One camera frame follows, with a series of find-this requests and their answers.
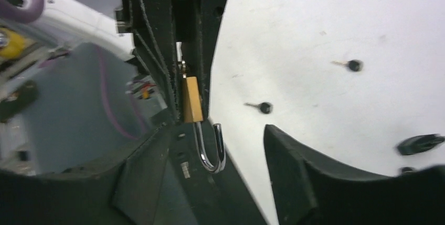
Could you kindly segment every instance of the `green object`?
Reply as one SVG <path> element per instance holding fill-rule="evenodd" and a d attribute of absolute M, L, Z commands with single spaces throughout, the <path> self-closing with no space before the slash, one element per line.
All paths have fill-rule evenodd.
<path fill-rule="evenodd" d="M 34 81 L 26 81 L 7 98 L 0 101 L 0 122 L 6 123 L 14 115 L 33 103 L 38 97 L 37 84 Z"/>

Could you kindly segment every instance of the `white tabletop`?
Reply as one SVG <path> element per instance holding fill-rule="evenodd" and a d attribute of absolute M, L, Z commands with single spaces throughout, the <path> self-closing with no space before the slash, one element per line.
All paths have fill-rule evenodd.
<path fill-rule="evenodd" d="M 331 64 L 352 59 L 363 71 Z M 445 135 L 445 0 L 229 0 L 212 75 L 210 115 L 271 224 L 265 124 L 383 175 L 445 163 L 445 146 L 394 150 Z M 243 105 L 264 101 L 269 115 Z"/>

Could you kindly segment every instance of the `small white label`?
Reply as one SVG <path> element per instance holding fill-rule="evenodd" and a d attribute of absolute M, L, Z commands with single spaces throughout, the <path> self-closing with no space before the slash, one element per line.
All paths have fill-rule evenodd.
<path fill-rule="evenodd" d="M 188 171 L 188 162 L 181 163 L 182 172 L 184 173 L 184 178 L 190 178 L 190 172 Z"/>

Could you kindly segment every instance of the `metal hook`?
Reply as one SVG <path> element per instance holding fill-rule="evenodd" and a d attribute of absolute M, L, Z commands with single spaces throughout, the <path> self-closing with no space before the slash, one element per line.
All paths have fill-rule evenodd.
<path fill-rule="evenodd" d="M 217 174 L 224 170 L 226 166 L 226 149 L 224 148 L 223 133 L 221 131 L 221 124 L 214 124 L 213 129 L 216 138 L 217 164 L 214 166 L 208 159 L 206 147 L 204 146 L 203 129 L 201 122 L 193 123 L 193 130 L 195 132 L 196 148 L 198 150 L 199 158 L 202 165 L 212 174 Z"/>

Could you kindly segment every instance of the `small key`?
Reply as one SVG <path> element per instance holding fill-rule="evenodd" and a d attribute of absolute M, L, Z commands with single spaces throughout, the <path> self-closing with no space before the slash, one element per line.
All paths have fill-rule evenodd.
<path fill-rule="evenodd" d="M 360 60 L 351 60 L 348 62 L 333 61 L 333 64 L 347 67 L 350 71 L 359 72 L 363 69 L 363 62 Z"/>
<path fill-rule="evenodd" d="M 260 104 L 253 104 L 253 103 L 245 103 L 246 106 L 251 106 L 259 109 L 264 114 L 269 114 L 272 112 L 272 104 L 268 102 L 263 102 Z"/>

